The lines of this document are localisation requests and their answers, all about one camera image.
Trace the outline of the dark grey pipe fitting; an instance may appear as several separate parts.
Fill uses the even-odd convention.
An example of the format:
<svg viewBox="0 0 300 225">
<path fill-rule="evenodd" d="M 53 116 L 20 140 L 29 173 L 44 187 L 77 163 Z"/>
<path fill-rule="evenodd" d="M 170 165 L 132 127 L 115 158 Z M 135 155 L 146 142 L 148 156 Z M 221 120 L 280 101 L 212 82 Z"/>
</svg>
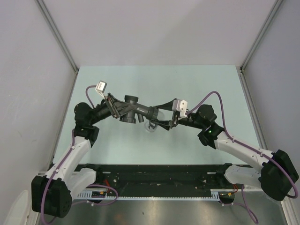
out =
<svg viewBox="0 0 300 225">
<path fill-rule="evenodd" d="M 135 124 L 136 115 L 139 123 L 144 122 L 144 118 L 148 120 L 156 120 L 158 118 L 158 109 L 154 106 L 147 107 L 139 104 L 138 97 L 125 95 L 124 100 L 133 109 L 120 117 L 121 122 Z"/>
</svg>

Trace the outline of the clear plastic threaded connector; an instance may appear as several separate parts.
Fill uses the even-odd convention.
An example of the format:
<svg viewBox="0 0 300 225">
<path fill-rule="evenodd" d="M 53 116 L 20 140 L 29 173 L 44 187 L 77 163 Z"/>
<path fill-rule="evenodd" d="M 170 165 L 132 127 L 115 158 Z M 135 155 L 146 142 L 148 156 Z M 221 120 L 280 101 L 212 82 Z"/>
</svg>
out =
<svg viewBox="0 0 300 225">
<path fill-rule="evenodd" d="M 164 120 L 165 119 L 165 115 L 164 115 L 164 113 L 161 110 L 158 111 L 157 119 L 158 120 Z M 152 121 L 152 120 L 146 121 L 145 124 L 144 124 L 144 126 L 145 126 L 145 129 L 148 132 L 151 132 L 151 133 L 155 132 L 156 129 L 158 128 L 158 125 L 154 121 Z"/>
</svg>

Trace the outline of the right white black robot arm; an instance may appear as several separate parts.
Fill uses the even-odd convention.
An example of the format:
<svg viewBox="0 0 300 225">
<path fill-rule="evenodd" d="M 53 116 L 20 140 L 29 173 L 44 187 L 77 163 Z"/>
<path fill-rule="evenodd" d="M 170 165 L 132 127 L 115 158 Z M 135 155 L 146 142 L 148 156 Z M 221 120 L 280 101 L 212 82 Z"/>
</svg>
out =
<svg viewBox="0 0 300 225">
<path fill-rule="evenodd" d="M 187 109 L 187 102 L 174 99 L 166 104 L 155 106 L 156 110 L 171 111 L 171 120 L 151 119 L 166 130 L 177 125 L 198 128 L 198 138 L 202 145 L 209 146 L 235 156 L 249 165 L 240 166 L 227 164 L 225 171 L 216 176 L 216 182 L 221 188 L 227 188 L 232 183 L 258 187 L 276 201 L 284 198 L 297 198 L 299 193 L 295 186 L 299 175 L 288 154 L 283 150 L 271 150 L 254 147 L 230 135 L 225 125 L 216 123 L 216 114 L 211 105 L 199 103 L 192 110 Z"/>
</svg>

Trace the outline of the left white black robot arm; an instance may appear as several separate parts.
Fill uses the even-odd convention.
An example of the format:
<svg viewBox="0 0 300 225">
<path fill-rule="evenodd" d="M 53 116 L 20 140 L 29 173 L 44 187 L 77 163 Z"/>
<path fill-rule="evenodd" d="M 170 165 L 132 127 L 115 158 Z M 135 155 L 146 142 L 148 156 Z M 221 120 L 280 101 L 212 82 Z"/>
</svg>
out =
<svg viewBox="0 0 300 225">
<path fill-rule="evenodd" d="M 73 200 L 89 185 L 97 188 L 103 184 L 101 173 L 83 168 L 73 175 L 84 155 L 98 138 L 99 128 L 95 124 L 110 116 L 118 118 L 135 108 L 138 98 L 125 96 L 119 101 L 108 94 L 101 104 L 91 107 L 85 102 L 74 108 L 75 128 L 72 141 L 65 153 L 43 176 L 35 176 L 31 182 L 32 210 L 58 218 L 65 217 Z"/>
</svg>

